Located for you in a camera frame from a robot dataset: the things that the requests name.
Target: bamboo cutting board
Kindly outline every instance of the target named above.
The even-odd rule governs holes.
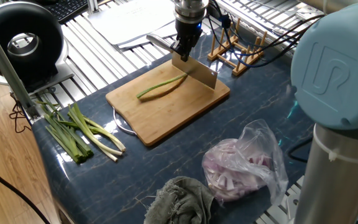
[[[146,146],[151,146],[191,118],[217,103],[230,93],[229,87],[216,80],[215,90],[194,78],[187,79],[169,94],[141,102],[136,94],[183,72],[171,60],[137,77],[106,95],[106,99],[130,124]],[[154,89],[143,97],[158,95],[180,82]]]

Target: green onion stalk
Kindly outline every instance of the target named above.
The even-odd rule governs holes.
[[[107,155],[109,158],[111,158],[114,162],[117,161],[117,158],[115,156],[113,156],[113,154],[121,156],[122,152],[105,146],[104,144],[102,144],[95,138],[95,136],[93,135],[92,131],[88,127],[88,125],[84,119],[84,116],[81,114],[81,111],[76,103],[73,105],[73,107],[70,107],[70,106],[68,107],[68,115],[74,121],[74,123],[81,129],[81,131],[84,133],[84,135],[89,138],[89,140],[91,140],[93,143],[95,143],[100,148],[100,150],[102,150],[105,153],[105,155]],[[102,130],[99,130],[99,129],[101,129],[101,128],[98,128],[98,131],[101,131],[103,134],[110,134],[107,131],[106,131],[106,133],[104,133]]]

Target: blue marble countertop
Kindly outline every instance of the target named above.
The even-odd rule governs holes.
[[[204,153],[223,139],[238,138],[244,126],[253,120],[266,120],[283,151],[311,136],[313,122],[295,101],[287,64],[276,61],[235,77],[231,75],[232,67],[218,61],[211,63],[206,58],[211,39],[211,35],[202,36],[191,56],[219,72],[218,78],[231,89],[230,96],[153,147],[146,147],[137,137],[117,129],[105,96],[170,56],[78,102],[85,116],[112,131],[127,147],[117,163],[91,146],[94,157],[77,165],[46,132],[44,119],[33,125],[52,195],[75,223],[143,223],[144,205],[154,201],[149,196],[179,175],[196,178],[206,185],[201,167]],[[107,139],[101,141],[115,147]],[[305,173],[305,165],[286,155],[284,158],[291,186]],[[236,202],[225,203],[224,207],[214,207],[210,223],[252,223],[270,206],[269,190],[264,187]]]

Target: black cable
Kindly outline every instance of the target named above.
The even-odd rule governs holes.
[[[226,33],[226,36],[229,37],[229,34],[227,33],[227,30],[225,29],[224,31],[225,31],[225,33]],[[288,45],[284,50],[282,50],[282,51],[281,51],[278,55],[276,55],[274,58],[271,58],[269,61],[266,61],[265,63],[258,64],[258,65],[249,65],[249,64],[243,62],[242,60],[240,60],[240,58],[238,57],[238,55],[254,55],[254,54],[257,54],[257,53],[253,53],[253,54],[237,54],[237,53],[233,50],[233,46],[232,46],[232,43],[231,43],[231,41],[230,41],[230,37],[227,38],[227,41],[229,42],[229,46],[231,46],[230,49],[228,49],[228,48],[226,48],[225,46],[223,46],[223,44],[220,43],[220,41],[218,40],[218,38],[216,38],[216,41],[217,41],[217,42],[219,43],[219,45],[221,45],[223,48],[225,48],[226,50],[232,52],[232,53],[234,54],[234,56],[237,58],[237,60],[238,60],[241,64],[243,64],[243,65],[245,65],[245,66],[247,66],[247,67],[250,67],[250,68],[259,68],[259,67],[266,66],[266,65],[272,63],[273,61],[275,61],[276,59],[278,59],[278,58],[282,57],[283,55],[285,55],[285,54],[292,48],[292,46],[293,46],[298,40],[300,40],[300,38],[303,36],[303,33],[304,33],[304,32],[305,32],[305,31],[300,32],[299,37],[297,37],[290,45]]]
[[[296,160],[296,161],[299,161],[299,162],[308,162],[307,159],[302,159],[302,158],[299,158],[297,156],[294,156],[292,155],[296,150],[300,149],[301,147],[311,143],[311,141],[313,140],[313,137],[310,137],[308,139],[305,139],[304,141],[302,141],[301,143],[297,144],[296,146],[293,146],[291,149],[289,149],[287,151],[287,155],[289,156],[289,158],[293,159],[293,160]]]
[[[45,217],[45,215],[42,214],[42,212],[37,208],[37,206],[32,203],[32,201],[27,198],[20,190],[17,190],[14,186],[12,186],[9,182],[4,180],[0,176],[0,183],[3,184],[5,187],[9,188],[9,190],[13,191],[15,194],[17,194],[21,199],[23,199],[30,207],[37,213],[37,215],[44,221],[45,224],[50,224],[48,219]]]
[[[211,22],[211,18],[210,18],[210,13],[207,14],[207,17],[208,17],[208,20],[209,20],[209,24],[210,24],[211,27],[212,27],[212,22]],[[283,40],[283,41],[278,42],[280,39],[282,39],[283,37],[287,36],[290,32],[293,32],[293,31],[294,31],[295,29],[297,29],[299,26],[302,26],[303,24],[306,24],[306,23],[309,22],[309,21],[312,21],[312,20],[314,20],[314,19],[319,19],[319,18],[321,18],[321,17],[323,17],[323,15],[314,16],[314,17],[311,17],[311,18],[309,18],[309,19],[307,19],[307,20],[305,20],[305,21],[303,21],[303,22],[301,22],[301,23],[295,25],[295,26],[294,26],[293,28],[291,28],[289,31],[287,31],[286,33],[284,33],[283,35],[281,35],[280,37],[278,37],[278,38],[275,39],[272,43],[268,44],[268,45],[265,46],[265,47],[264,47],[264,46],[258,46],[258,45],[256,45],[256,47],[260,47],[260,50],[257,51],[257,52],[253,52],[252,54],[238,54],[238,53],[235,53],[235,51],[233,51],[232,49],[228,49],[227,47],[223,46],[222,43],[220,43],[220,41],[218,40],[218,36],[216,35],[214,29],[212,29],[212,32],[213,32],[213,34],[214,34],[214,36],[215,36],[217,42],[218,42],[218,43],[220,44],[220,46],[222,46],[225,50],[228,50],[228,51],[230,51],[230,52],[232,52],[232,53],[234,53],[234,54],[241,55],[241,56],[251,56],[251,55],[259,54],[259,53],[261,53],[262,51],[264,51],[265,49],[267,49],[267,48],[269,48],[269,47],[274,47],[274,46],[276,46],[276,45],[282,44],[282,43],[284,43],[284,42],[286,42],[286,41],[288,41],[288,40],[290,40],[290,39],[296,37],[296,36],[299,35],[301,32],[304,32],[304,31],[306,31],[307,29],[309,29],[313,24],[310,25],[310,26],[308,26],[307,28],[305,28],[305,29],[303,29],[303,30],[297,32],[295,35],[293,35],[293,36],[291,36],[291,37],[289,37],[289,38],[287,38],[287,39],[285,39],[285,40]],[[226,30],[226,29],[225,29],[225,34],[226,34],[226,37],[227,37],[227,39],[228,39],[228,41],[229,41],[229,43],[230,43],[230,37],[229,37],[229,34],[227,33],[227,30]]]
[[[17,101],[17,100],[15,99],[15,97],[14,97],[14,95],[13,95],[12,93],[11,93],[11,97],[12,97],[13,100],[15,100],[15,102],[16,102],[15,105],[13,106],[12,113],[9,114],[9,118],[15,120],[15,132],[16,132],[17,134],[19,134],[19,133],[22,133],[23,131],[25,131],[26,129],[28,129],[28,130],[31,131],[31,128],[29,128],[29,127],[26,126],[26,125],[23,127],[23,130],[21,130],[21,131],[18,131],[18,130],[17,130],[17,120],[18,120],[18,119],[21,119],[21,118],[25,118],[25,119],[28,121],[28,119],[27,119],[27,117],[26,117],[26,116],[24,115],[24,113],[23,113],[22,105],[20,104],[19,101]]]

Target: wire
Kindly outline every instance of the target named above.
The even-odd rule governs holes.
[[[296,160],[296,161],[299,161],[299,162],[308,162],[307,159],[302,159],[302,158],[299,158],[299,157],[296,157],[294,155],[292,155],[296,150],[300,149],[301,147],[309,144],[311,141],[313,140],[313,137],[310,137],[308,139],[305,139],[303,142],[297,144],[296,146],[293,146],[291,149],[289,149],[287,151],[287,155],[289,156],[289,158],[293,159],[293,160]]]
[[[273,43],[270,43],[268,46],[262,46],[262,45],[255,45],[255,44],[253,44],[253,43],[250,43],[250,42],[248,42],[248,41],[246,41],[246,40],[244,40],[239,34],[237,34],[233,29],[232,29],[232,33],[234,34],[234,35],[236,35],[241,41],[243,41],[243,42],[245,42],[245,43],[247,43],[247,44],[249,44],[249,45],[252,45],[252,46],[254,46],[254,47],[260,47],[260,48],[262,48],[260,51],[258,51],[258,52],[256,52],[256,53],[252,53],[252,54],[240,54],[241,56],[250,56],[250,55],[253,55],[253,54],[259,54],[259,53],[261,53],[262,51],[264,51],[265,49],[267,49],[267,48],[269,48],[269,47],[275,47],[275,46],[277,46],[277,45],[280,45],[280,44],[282,44],[282,43],[284,43],[284,42],[286,42],[286,41],[288,41],[288,40],[290,40],[290,39],[295,39],[295,37],[297,36],[297,35],[299,35],[299,32],[297,32],[297,33],[295,33],[294,35],[292,35],[292,36],[288,36],[288,34],[291,32],[291,31],[293,31],[293,30],[295,30],[295,29],[297,29],[297,28],[299,28],[299,26],[302,26],[304,23],[301,23],[301,24],[298,24],[298,25],[296,25],[296,26],[294,26],[293,28],[291,28],[291,30],[289,30],[289,32],[286,32],[286,33],[284,33],[284,34],[282,34],[281,36],[279,36]],[[284,39],[284,40],[282,40],[282,41],[280,41],[280,42],[277,42],[279,39],[282,39],[283,37],[289,37],[289,38],[287,38],[287,39]]]
[[[212,25],[212,23],[211,23],[211,18],[209,18],[209,15],[208,15],[208,19],[209,19],[209,23]],[[227,29],[225,29],[224,31],[225,31],[225,33],[226,33],[226,36],[228,37],[228,38],[227,38],[227,41],[229,42],[229,46],[231,46],[231,48],[228,49],[228,48],[226,48],[225,46],[223,46],[223,44],[220,43],[220,41],[218,40],[218,38],[216,38],[216,41],[219,43],[220,46],[222,46],[222,47],[225,48],[226,50],[232,52],[232,53],[234,54],[234,56],[237,58],[237,60],[238,60],[241,64],[243,64],[243,65],[245,65],[245,66],[247,66],[247,67],[250,67],[250,68],[263,67],[263,66],[265,66],[265,65],[268,65],[268,64],[272,63],[273,61],[275,61],[276,59],[280,58],[281,56],[285,55],[285,54],[291,49],[291,47],[296,43],[296,41],[298,41],[298,40],[302,37],[302,35],[303,35],[303,33],[300,32],[299,37],[297,37],[290,45],[288,45],[283,51],[281,51],[278,55],[276,55],[274,58],[270,59],[269,61],[266,61],[265,63],[258,64],[258,65],[249,65],[249,64],[243,62],[243,61],[238,57],[238,55],[246,55],[246,56],[248,56],[248,55],[255,55],[255,54],[257,54],[257,53],[259,53],[259,52],[261,52],[261,51],[255,52],[255,53],[252,53],[252,54],[237,54],[237,53],[233,50],[233,46],[232,46],[232,44],[231,44],[229,34],[227,33]]]
[[[13,185],[11,185],[9,182],[4,180],[0,176],[0,183],[3,184],[5,187],[9,188],[9,190],[13,191],[16,195],[18,195],[21,199],[23,199],[30,207],[37,213],[37,215],[44,221],[45,224],[50,224],[48,219],[43,215],[43,213],[37,208],[37,206],[32,203],[32,201],[27,198],[20,190],[17,190]]]
[[[209,20],[209,24],[212,25],[212,22],[211,22],[211,18],[210,18],[210,14],[209,14],[209,13],[207,14],[207,17],[208,17],[208,20]],[[299,34],[302,33],[303,31],[306,32],[306,30],[309,29],[309,27],[311,27],[313,24],[310,25],[310,26],[308,26],[307,28],[305,28],[305,29],[303,29],[303,30],[297,32],[295,35],[291,36],[290,38],[285,39],[284,41],[278,42],[278,40],[280,40],[280,39],[282,39],[283,37],[287,36],[290,32],[294,31],[295,29],[297,29],[298,27],[302,26],[303,24],[305,24],[305,23],[307,23],[307,22],[309,22],[309,21],[315,20],[315,19],[322,18],[322,17],[324,17],[324,15],[314,16],[314,17],[311,17],[311,18],[309,18],[309,19],[307,19],[307,20],[305,20],[305,21],[303,21],[303,22],[297,24],[296,26],[294,26],[293,28],[291,28],[290,30],[288,30],[287,32],[285,32],[283,35],[281,35],[280,37],[278,37],[277,39],[275,39],[272,43],[268,44],[268,46],[265,46],[265,47],[264,47],[264,46],[261,46],[261,45],[255,45],[255,44],[249,43],[250,45],[253,45],[254,47],[260,47],[261,49],[260,49],[259,51],[257,51],[257,52],[253,52],[252,54],[238,54],[238,55],[240,55],[240,56],[256,55],[256,54],[259,54],[259,53],[263,52],[265,49],[267,49],[267,48],[269,48],[269,47],[274,47],[274,46],[277,46],[277,45],[279,45],[279,44],[282,44],[282,43],[284,43],[284,42],[290,40],[291,38],[296,37],[297,35],[299,35]],[[212,32],[213,32],[213,34],[214,34],[214,36],[215,36],[217,42],[220,44],[220,46],[222,46],[225,50],[229,50],[227,47],[223,46],[222,43],[220,43],[220,41],[218,40],[218,36],[216,35],[214,29],[212,29]],[[229,41],[229,43],[230,43],[230,37],[229,37],[229,34],[227,33],[227,30],[225,30],[225,34],[226,34],[226,37],[227,37],[227,39],[228,39],[228,41]]]
[[[16,102],[16,104],[13,106],[12,113],[9,114],[9,118],[14,119],[14,121],[15,121],[15,132],[16,132],[17,134],[19,134],[19,133],[22,133],[23,131],[25,131],[26,129],[28,129],[28,130],[31,131],[31,128],[28,127],[28,126],[26,126],[26,125],[23,127],[23,130],[21,130],[21,131],[18,131],[18,130],[17,130],[17,120],[18,120],[18,119],[21,119],[21,118],[27,119],[27,117],[26,117],[26,116],[24,115],[24,113],[23,113],[22,105],[20,104],[19,101],[17,101],[17,100],[14,98],[13,93],[11,93],[11,97],[12,97],[12,98],[15,100],[15,102]]]
[[[212,22],[211,22],[211,18],[210,18],[210,13],[208,13],[207,17],[208,17],[208,20],[209,20],[209,24],[210,24],[210,26],[212,27]],[[321,18],[321,17],[324,17],[324,15],[314,16],[314,17],[312,17],[312,18],[309,18],[309,19],[307,19],[307,20],[305,20],[305,21],[299,23],[298,25],[296,25],[295,27],[293,27],[292,29],[290,29],[289,31],[287,31],[286,33],[284,33],[283,35],[281,35],[279,38],[277,38],[276,40],[274,40],[274,41],[273,41],[272,43],[270,43],[268,46],[263,47],[263,48],[261,48],[259,51],[253,52],[252,54],[238,54],[238,53],[236,53],[236,51],[234,50],[234,47],[233,47],[233,45],[232,45],[232,43],[231,43],[230,36],[229,36],[229,34],[228,34],[228,32],[227,32],[227,29],[224,29],[224,33],[225,33],[225,35],[226,35],[227,41],[229,42],[230,48],[227,48],[227,47],[225,47],[222,43],[220,43],[220,41],[218,40],[217,35],[216,35],[214,29],[212,29],[212,32],[213,32],[213,34],[214,34],[214,36],[215,36],[217,42],[219,43],[219,45],[222,46],[225,50],[232,52],[232,53],[234,54],[234,56],[236,57],[236,59],[237,59],[241,64],[243,64],[243,65],[245,65],[245,66],[247,66],[247,67],[250,67],[250,68],[259,68],[259,67],[263,67],[263,66],[265,66],[265,65],[268,65],[268,64],[272,63],[273,61],[275,61],[276,59],[278,59],[278,58],[282,57],[283,55],[285,55],[290,49],[293,48],[293,46],[294,46],[295,44],[297,44],[297,42],[301,39],[301,37],[303,36],[303,34],[306,32],[306,30],[307,30],[309,27],[311,27],[315,22],[313,22],[312,25],[308,26],[307,28],[305,28],[305,29],[299,31],[298,33],[296,33],[296,34],[293,35],[292,37],[289,37],[289,39],[295,37],[294,41],[293,41],[292,43],[290,43],[286,48],[284,48],[278,55],[276,55],[274,58],[271,58],[270,60],[266,61],[265,63],[261,63],[261,64],[258,64],[258,65],[249,65],[249,64],[243,62],[243,61],[238,57],[238,55],[240,55],[240,56],[250,56],[250,55],[259,54],[259,53],[261,53],[263,50],[265,50],[265,49],[267,49],[267,48],[269,48],[269,47],[271,47],[271,46],[274,46],[275,44],[279,44],[279,43],[277,43],[278,40],[280,40],[281,38],[283,38],[284,36],[286,36],[287,34],[289,34],[290,32],[292,32],[293,30],[295,30],[295,29],[298,28],[299,26],[303,25],[304,23],[307,23],[308,21],[311,21],[311,20],[319,19],[319,18]]]

